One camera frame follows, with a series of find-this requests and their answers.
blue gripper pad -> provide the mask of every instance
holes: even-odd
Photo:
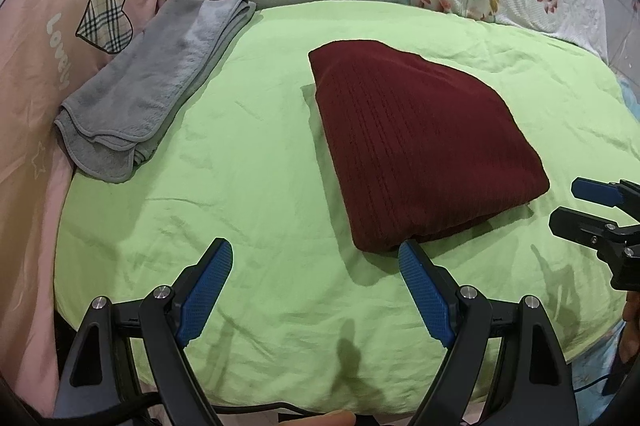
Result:
[[[617,186],[583,178],[577,178],[571,184],[571,193],[577,199],[588,200],[610,208],[619,206],[625,201]]]
[[[231,244],[224,240],[182,305],[180,327],[175,334],[176,342],[181,348],[202,333],[231,272],[232,264]]]
[[[407,243],[400,246],[398,262],[400,273],[427,325],[429,335],[439,340],[445,348],[451,348],[456,335],[451,328],[449,307]]]

green sheet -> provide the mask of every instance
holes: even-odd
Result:
[[[537,295],[568,358],[619,319],[624,295],[595,253],[551,235],[577,176],[640,181],[640,124],[612,72],[580,48],[527,30],[369,2],[264,10],[186,103],[132,180],[75,176],[60,223],[58,308],[78,326],[92,298],[140,298],[172,282],[216,236],[234,267],[187,355],[217,404],[287,401],[319,411],[409,412],[442,360],[395,258],[351,242],[307,53],[368,38],[468,72],[494,88],[539,152],[551,190],[426,245],[487,297]],[[478,395],[491,377],[492,342]],[[150,371],[135,345],[142,379]]]

dark red knit fabric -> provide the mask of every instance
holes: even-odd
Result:
[[[549,189],[506,104],[477,78],[377,41],[329,43],[309,61],[358,249],[449,236]]]

pink blanket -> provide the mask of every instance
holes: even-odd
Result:
[[[52,278],[72,175],[52,122],[164,2],[0,0],[0,372],[43,414],[58,387]]]

folded gray towel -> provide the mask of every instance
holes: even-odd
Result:
[[[251,19],[248,0],[168,0],[145,29],[63,101],[54,124],[88,175],[128,180]]]

